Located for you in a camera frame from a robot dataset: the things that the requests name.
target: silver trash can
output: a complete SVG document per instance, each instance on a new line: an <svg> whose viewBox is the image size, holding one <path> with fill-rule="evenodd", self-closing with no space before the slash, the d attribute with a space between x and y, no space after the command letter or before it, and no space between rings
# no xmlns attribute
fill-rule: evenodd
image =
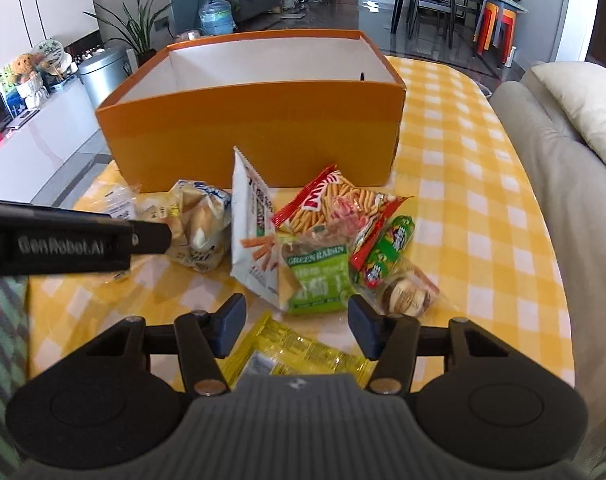
<svg viewBox="0 0 606 480"><path fill-rule="evenodd" d="M86 59L78 67L78 75L86 86L96 109L112 91L132 73L124 46L112 47Z"/></svg>

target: sofa armrest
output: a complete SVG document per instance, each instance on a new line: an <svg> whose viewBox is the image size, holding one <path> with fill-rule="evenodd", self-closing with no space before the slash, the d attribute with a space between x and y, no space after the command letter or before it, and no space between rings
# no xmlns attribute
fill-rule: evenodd
<svg viewBox="0 0 606 480"><path fill-rule="evenodd" d="M606 441L606 166L587 146L559 133L520 83L502 84L490 104L528 174L556 252L576 389L590 416L576 462L589 469Z"/></svg>

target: orange box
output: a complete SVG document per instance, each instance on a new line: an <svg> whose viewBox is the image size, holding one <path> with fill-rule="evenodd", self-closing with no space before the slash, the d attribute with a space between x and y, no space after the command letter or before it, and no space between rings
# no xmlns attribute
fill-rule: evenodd
<svg viewBox="0 0 606 480"><path fill-rule="evenodd" d="M270 187L300 187L335 162L383 186L405 84L358 30L271 30L172 44L97 108L125 180L230 188L238 146Z"/></svg>

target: sofa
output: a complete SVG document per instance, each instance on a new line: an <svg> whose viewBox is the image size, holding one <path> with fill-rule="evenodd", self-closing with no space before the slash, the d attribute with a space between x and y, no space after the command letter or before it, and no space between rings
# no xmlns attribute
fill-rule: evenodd
<svg viewBox="0 0 606 480"><path fill-rule="evenodd" d="M536 69L520 82L503 83L490 104L528 174L556 252L572 327L576 389L589 413L575 462L590 471L606 444L606 164ZM580 92L589 87L586 80L558 85L556 91ZM594 97L598 88L606 92L606 85L595 84L586 95Z"/></svg>

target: wall outlet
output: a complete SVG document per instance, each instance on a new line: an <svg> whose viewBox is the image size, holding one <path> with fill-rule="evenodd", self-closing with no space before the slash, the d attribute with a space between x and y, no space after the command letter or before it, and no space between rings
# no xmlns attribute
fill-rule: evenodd
<svg viewBox="0 0 606 480"><path fill-rule="evenodd" d="M156 22L154 22L154 30L163 30L164 28L168 28L170 25L170 20L168 20L167 16L163 18L159 18Z"/></svg>

